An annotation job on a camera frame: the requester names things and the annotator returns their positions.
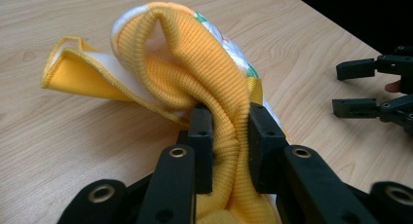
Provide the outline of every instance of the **screw hole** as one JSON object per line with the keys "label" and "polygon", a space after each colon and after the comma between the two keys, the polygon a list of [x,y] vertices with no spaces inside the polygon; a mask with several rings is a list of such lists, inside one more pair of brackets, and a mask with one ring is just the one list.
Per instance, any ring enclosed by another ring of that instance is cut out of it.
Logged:
{"label": "screw hole", "polygon": [[311,157],[311,153],[306,150],[306,149],[301,149],[301,148],[295,148],[292,150],[292,153],[300,158],[310,158]]}
{"label": "screw hole", "polygon": [[115,194],[115,188],[109,184],[100,185],[89,193],[89,201],[92,203],[103,203]]}
{"label": "screw hole", "polygon": [[185,156],[186,150],[183,149],[183,148],[173,148],[169,151],[169,154],[170,154],[171,157],[181,158],[181,157]]}
{"label": "screw hole", "polygon": [[386,194],[394,201],[401,204],[413,205],[413,195],[406,192],[404,189],[389,186],[386,188]]}
{"label": "screw hole", "polygon": [[155,215],[155,219],[161,223],[170,222],[173,219],[173,212],[169,209],[159,210]]}

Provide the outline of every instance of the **wood grain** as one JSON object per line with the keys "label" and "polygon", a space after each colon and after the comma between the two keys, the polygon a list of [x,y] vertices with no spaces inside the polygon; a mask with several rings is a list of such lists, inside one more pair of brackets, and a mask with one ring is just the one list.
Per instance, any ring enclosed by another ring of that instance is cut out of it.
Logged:
{"label": "wood grain", "polygon": [[41,90],[50,49],[77,35],[110,52],[124,11],[184,4],[232,38],[262,76],[294,143],[316,149],[347,182],[413,187],[412,136],[379,120],[342,120],[331,99],[377,97],[390,75],[339,82],[335,65],[378,53],[300,0],[0,0],[0,223],[56,223],[85,185],[132,184],[151,172],[180,126],[129,103]]}

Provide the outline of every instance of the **black plastic part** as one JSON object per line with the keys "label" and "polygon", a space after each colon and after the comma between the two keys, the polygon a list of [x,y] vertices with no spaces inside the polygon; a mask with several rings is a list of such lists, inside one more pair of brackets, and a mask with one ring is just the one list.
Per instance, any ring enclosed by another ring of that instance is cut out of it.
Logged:
{"label": "black plastic part", "polygon": [[195,223],[195,210],[195,152],[187,145],[168,147],[160,156],[135,223]]}
{"label": "black plastic part", "polygon": [[374,119],[379,109],[374,98],[333,99],[333,113],[339,118]]}
{"label": "black plastic part", "polygon": [[143,198],[148,190],[152,175],[153,173],[150,173],[128,187],[127,207],[129,214],[127,214],[128,218],[126,219],[126,223],[134,223],[139,215]]}
{"label": "black plastic part", "polygon": [[400,92],[406,94],[413,94],[413,77],[401,76]]}
{"label": "black plastic part", "polygon": [[179,131],[178,138],[176,139],[176,144],[188,145],[188,131]]}
{"label": "black plastic part", "polygon": [[377,182],[370,191],[373,213],[381,223],[413,223],[413,190],[394,182]]}
{"label": "black plastic part", "polygon": [[63,212],[57,223],[107,223],[126,221],[125,184],[102,179],[82,189]]}
{"label": "black plastic part", "polygon": [[413,77],[413,57],[378,56],[376,69],[381,73]]}
{"label": "black plastic part", "polygon": [[187,144],[195,150],[196,155],[197,194],[212,192],[212,135],[212,115],[203,104],[198,104],[192,111],[191,126],[187,136]]}
{"label": "black plastic part", "polygon": [[278,155],[288,146],[285,134],[259,104],[251,103],[248,117],[249,172],[252,184],[258,193],[276,193]]}
{"label": "black plastic part", "polygon": [[301,224],[306,223],[306,216],[301,205],[295,197],[292,187],[283,172],[278,176],[277,184],[277,210],[282,223]]}
{"label": "black plastic part", "polygon": [[390,113],[413,108],[413,94],[404,95],[380,104],[380,111]]}
{"label": "black plastic part", "polygon": [[336,66],[337,80],[373,77],[375,69],[373,58],[345,61]]}
{"label": "black plastic part", "polygon": [[[378,223],[316,151],[286,147],[282,169],[305,216],[296,223]],[[297,219],[283,215],[282,220]]]}
{"label": "black plastic part", "polygon": [[347,186],[347,188],[349,188],[350,191],[352,191],[353,195],[355,195],[355,197],[358,198],[358,200],[359,200],[368,210],[370,210],[371,213],[373,213],[372,210],[374,209],[373,207],[374,207],[376,204],[373,204],[373,203],[372,203],[372,201],[371,201],[371,199],[370,199],[370,195],[368,195],[367,193],[365,193],[365,192],[363,192],[363,191],[361,191],[361,190],[359,190],[359,189],[357,189],[357,188],[355,188],[355,187],[353,187],[353,186],[351,186],[351,185],[349,185],[349,184],[346,184],[346,186]]}
{"label": "black plastic part", "polygon": [[405,123],[406,126],[403,128],[406,133],[413,134],[413,117],[412,114],[409,114],[406,119]]}
{"label": "black plastic part", "polygon": [[394,49],[395,56],[413,56],[413,46],[398,46]]}

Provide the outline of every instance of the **yellow towel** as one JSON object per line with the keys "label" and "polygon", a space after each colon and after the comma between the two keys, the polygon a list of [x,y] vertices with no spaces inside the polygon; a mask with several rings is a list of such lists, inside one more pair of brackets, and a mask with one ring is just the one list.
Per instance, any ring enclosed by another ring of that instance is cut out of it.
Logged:
{"label": "yellow towel", "polygon": [[47,61],[42,88],[136,101],[177,123],[204,103],[214,121],[213,191],[197,197],[199,223],[276,223],[248,172],[249,102],[260,80],[237,46],[201,14],[173,3],[131,9],[112,30],[113,55],[64,37]]}

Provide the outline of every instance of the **yellow cloth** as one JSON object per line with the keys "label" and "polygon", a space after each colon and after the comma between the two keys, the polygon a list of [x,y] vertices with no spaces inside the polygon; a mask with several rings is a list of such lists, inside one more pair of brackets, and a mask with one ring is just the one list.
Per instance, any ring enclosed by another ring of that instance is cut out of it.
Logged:
{"label": "yellow cloth", "polygon": [[205,104],[214,121],[213,191],[197,197],[197,221],[277,223],[266,197],[255,192],[247,163],[249,102],[262,103],[260,80],[245,77],[192,10],[173,3],[138,10],[112,38],[122,66],[80,38],[64,37],[51,52],[42,87],[136,101],[183,125],[179,110]]}

